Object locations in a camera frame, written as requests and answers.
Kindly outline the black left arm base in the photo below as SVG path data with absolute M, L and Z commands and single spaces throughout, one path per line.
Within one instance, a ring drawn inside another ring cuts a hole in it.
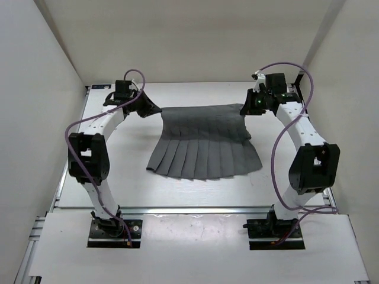
M 88 234 L 88 248 L 139 249 L 142 239 L 143 220 L 123 219 L 124 225 L 113 218 L 101 219 L 91 212 L 92 221 Z

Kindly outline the grey pleated skirt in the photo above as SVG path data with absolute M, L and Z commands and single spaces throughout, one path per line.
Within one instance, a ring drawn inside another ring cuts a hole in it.
M 146 169 L 176 179 L 215 180 L 262 169 L 242 104 L 163 108 L 162 133 Z

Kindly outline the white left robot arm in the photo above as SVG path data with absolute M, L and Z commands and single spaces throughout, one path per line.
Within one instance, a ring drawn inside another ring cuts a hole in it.
M 91 215 L 98 227 L 112 237 L 126 231 L 119 205 L 115 202 L 107 177 L 110 160 L 107 140 L 132 112 L 146 118 L 162 112 L 142 91 L 111 92 L 105 99 L 101 113 L 81 120 L 90 125 L 80 133 L 65 133 L 68 145 L 68 170 L 86 190 L 94 206 Z

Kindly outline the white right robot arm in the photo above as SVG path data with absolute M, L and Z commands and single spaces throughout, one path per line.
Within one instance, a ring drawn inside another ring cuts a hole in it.
M 240 114 L 262 115 L 267 111 L 283 124 L 280 135 L 288 133 L 296 149 L 288 170 L 289 186 L 278 196 L 278 202 L 267 216 L 267 232 L 278 237 L 297 219 L 298 212 L 311 198 L 334 184 L 341 151 L 337 144 L 327 143 L 314 129 L 295 93 L 272 94 L 248 89 Z

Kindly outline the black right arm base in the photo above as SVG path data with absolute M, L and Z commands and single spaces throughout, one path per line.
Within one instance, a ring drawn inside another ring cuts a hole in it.
M 273 209 L 265 219 L 247 219 L 249 250 L 304 250 L 305 244 L 298 218 L 280 220 Z

